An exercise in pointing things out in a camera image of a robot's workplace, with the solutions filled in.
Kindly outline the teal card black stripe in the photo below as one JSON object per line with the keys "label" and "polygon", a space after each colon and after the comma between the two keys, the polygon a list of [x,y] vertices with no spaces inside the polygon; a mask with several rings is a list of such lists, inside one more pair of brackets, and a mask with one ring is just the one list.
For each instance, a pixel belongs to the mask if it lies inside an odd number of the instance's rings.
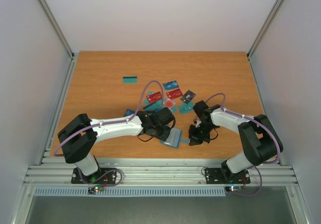
{"label": "teal card black stripe", "polygon": [[137,83],[137,76],[124,76],[122,82],[126,84]]}

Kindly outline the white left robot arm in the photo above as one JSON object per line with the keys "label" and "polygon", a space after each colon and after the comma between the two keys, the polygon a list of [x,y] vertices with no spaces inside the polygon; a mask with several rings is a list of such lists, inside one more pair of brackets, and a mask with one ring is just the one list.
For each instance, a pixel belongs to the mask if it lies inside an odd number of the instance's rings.
{"label": "white left robot arm", "polygon": [[60,145],[57,149],[62,150],[61,156],[67,164],[74,164],[88,182],[95,183],[101,177],[101,170],[90,154],[96,143],[141,135],[166,141],[175,124],[176,119],[167,107],[159,111],[139,110],[125,117],[107,120],[91,119],[87,114],[80,114],[58,133]]}

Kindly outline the teal card with signature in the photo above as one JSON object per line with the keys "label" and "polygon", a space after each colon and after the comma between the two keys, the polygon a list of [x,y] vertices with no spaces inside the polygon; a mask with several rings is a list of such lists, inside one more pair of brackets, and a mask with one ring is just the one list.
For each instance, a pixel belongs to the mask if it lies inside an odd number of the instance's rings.
{"label": "teal card with signature", "polygon": [[158,112],[163,107],[164,107],[164,105],[161,104],[160,102],[153,102],[153,103],[149,103],[148,105],[144,106],[143,110],[144,111],[155,111],[155,112]]}

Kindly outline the teal leather card holder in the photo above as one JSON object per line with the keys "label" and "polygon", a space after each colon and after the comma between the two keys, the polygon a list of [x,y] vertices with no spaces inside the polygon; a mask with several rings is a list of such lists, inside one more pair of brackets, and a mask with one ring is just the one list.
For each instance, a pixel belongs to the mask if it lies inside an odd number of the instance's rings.
{"label": "teal leather card holder", "polygon": [[182,130],[180,130],[178,128],[173,128],[170,131],[168,138],[165,141],[160,141],[160,143],[164,146],[178,149],[180,147],[181,143],[183,143],[183,144],[190,143],[190,139],[183,138],[182,135],[183,135]]}

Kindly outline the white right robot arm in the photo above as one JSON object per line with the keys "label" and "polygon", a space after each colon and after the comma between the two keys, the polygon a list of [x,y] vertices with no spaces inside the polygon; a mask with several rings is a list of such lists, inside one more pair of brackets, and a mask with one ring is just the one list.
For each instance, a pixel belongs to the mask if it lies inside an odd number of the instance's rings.
{"label": "white right robot arm", "polygon": [[209,143],[211,131],[219,127],[240,137],[242,152],[221,164],[220,172],[226,182],[234,181],[249,167],[271,163],[272,157],[273,163],[279,160],[283,144],[267,116],[246,116],[218,104],[209,107],[204,101],[196,103],[193,111],[199,119],[189,127],[190,146]]}

